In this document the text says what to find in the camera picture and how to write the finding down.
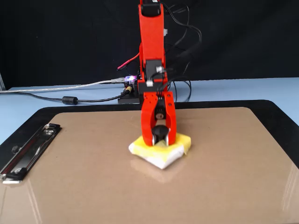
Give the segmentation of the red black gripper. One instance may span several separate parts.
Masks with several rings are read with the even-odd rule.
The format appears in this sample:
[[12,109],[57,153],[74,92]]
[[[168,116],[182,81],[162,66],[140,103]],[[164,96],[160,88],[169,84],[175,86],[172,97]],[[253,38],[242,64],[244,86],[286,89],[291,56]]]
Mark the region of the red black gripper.
[[156,119],[166,119],[169,132],[166,137],[167,145],[172,145],[176,140],[177,122],[173,94],[165,91],[163,80],[158,81],[138,80],[138,96],[141,110],[142,137],[147,146],[155,144],[152,128],[156,125]]

